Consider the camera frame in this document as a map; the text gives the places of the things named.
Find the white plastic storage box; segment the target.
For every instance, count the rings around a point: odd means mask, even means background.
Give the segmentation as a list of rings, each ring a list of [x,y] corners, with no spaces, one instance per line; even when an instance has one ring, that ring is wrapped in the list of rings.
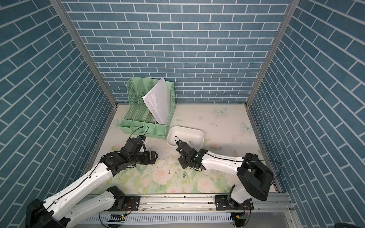
[[[178,138],[183,142],[188,143],[192,148],[198,151],[203,147],[205,135],[201,130],[174,126],[169,130],[166,142],[168,145],[176,147]]]

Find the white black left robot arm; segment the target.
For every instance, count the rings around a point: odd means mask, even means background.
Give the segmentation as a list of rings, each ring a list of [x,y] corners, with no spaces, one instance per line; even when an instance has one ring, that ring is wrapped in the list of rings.
[[[35,199],[27,206],[27,228],[73,228],[91,216],[105,210],[132,209],[125,194],[117,186],[82,202],[85,196],[105,183],[120,171],[133,165],[152,165],[158,159],[155,151],[138,152],[124,159],[117,152],[110,152],[100,159],[85,175],[60,192],[46,198]]]

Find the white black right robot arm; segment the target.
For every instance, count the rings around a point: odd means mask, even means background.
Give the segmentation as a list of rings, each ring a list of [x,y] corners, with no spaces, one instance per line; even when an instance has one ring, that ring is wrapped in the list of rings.
[[[266,201],[274,180],[273,172],[259,160],[258,155],[247,153],[243,157],[229,157],[208,150],[196,151],[186,142],[176,142],[178,159],[183,169],[198,171],[216,170],[237,177],[240,183],[232,186],[226,200],[234,210],[249,210],[245,201],[255,198]]]

